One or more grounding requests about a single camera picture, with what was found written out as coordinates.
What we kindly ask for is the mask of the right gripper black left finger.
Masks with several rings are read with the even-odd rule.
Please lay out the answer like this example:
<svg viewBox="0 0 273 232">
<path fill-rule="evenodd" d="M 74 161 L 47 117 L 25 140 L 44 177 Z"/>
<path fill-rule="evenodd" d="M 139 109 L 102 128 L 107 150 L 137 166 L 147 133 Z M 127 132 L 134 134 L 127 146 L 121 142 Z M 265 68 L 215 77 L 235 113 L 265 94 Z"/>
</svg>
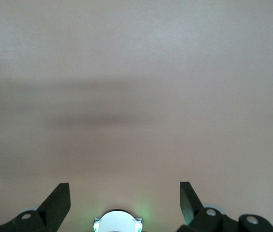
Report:
<svg viewBox="0 0 273 232">
<path fill-rule="evenodd" d="M 36 210 L 0 225 L 0 232 L 56 232 L 70 210 L 69 183 L 60 183 Z"/>
</svg>

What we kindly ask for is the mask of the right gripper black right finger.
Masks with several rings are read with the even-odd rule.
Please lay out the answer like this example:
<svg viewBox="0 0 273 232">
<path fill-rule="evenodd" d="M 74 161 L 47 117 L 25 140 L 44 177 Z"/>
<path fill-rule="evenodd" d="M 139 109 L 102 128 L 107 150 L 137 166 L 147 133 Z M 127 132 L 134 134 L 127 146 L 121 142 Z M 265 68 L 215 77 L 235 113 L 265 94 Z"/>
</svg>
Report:
<svg viewBox="0 0 273 232">
<path fill-rule="evenodd" d="M 189 182 L 180 183 L 180 208 L 185 220 L 178 232 L 273 232 L 259 215 L 243 214 L 233 220 L 213 207 L 204 207 Z"/>
</svg>

